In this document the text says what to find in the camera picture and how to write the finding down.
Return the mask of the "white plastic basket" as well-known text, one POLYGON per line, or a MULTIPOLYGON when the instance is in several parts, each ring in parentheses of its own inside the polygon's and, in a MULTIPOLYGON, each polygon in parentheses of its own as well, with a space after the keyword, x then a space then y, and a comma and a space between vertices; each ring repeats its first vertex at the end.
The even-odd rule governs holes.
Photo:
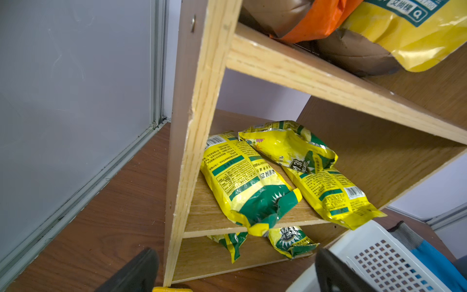
MULTIPOLYGON (((377 292, 451 292, 399 240, 374 221, 348 232, 329 250, 377 292)), ((288 291, 321 292, 315 262, 288 291)))

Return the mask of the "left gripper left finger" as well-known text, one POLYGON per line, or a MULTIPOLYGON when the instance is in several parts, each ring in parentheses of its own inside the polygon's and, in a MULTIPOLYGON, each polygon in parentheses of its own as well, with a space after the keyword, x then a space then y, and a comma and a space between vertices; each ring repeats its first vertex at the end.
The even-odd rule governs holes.
POLYGON ((158 270, 158 253, 145 248, 95 292, 151 292, 158 270))

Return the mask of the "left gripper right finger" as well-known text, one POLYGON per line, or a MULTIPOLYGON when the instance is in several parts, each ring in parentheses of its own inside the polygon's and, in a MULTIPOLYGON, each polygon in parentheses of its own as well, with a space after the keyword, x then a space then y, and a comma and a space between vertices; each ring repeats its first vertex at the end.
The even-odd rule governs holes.
POLYGON ((322 292, 377 291, 329 249, 319 248, 317 250, 315 268, 322 292))

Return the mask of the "green yellow fertilizer bag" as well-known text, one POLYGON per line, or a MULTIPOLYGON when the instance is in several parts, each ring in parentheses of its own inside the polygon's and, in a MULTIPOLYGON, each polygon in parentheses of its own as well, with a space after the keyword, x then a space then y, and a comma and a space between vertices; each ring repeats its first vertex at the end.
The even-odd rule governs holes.
POLYGON ((466 41, 466 1, 363 1, 316 49, 365 77, 427 71, 466 41))

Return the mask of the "yellow packet shelf back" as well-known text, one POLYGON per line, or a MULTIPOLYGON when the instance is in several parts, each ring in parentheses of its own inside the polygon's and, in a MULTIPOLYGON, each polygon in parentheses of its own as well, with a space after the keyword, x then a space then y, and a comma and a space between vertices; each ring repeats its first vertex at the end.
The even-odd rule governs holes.
POLYGON ((238 136, 273 162, 301 173, 328 169, 338 160, 336 152, 292 120, 249 127, 238 136))

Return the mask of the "green orange fertilizer bag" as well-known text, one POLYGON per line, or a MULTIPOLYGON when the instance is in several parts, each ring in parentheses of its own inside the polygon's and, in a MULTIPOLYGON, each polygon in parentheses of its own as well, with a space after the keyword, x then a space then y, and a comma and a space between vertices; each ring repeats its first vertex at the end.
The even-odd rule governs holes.
POLYGON ((330 36, 363 0, 243 1, 239 22, 294 44, 330 36))

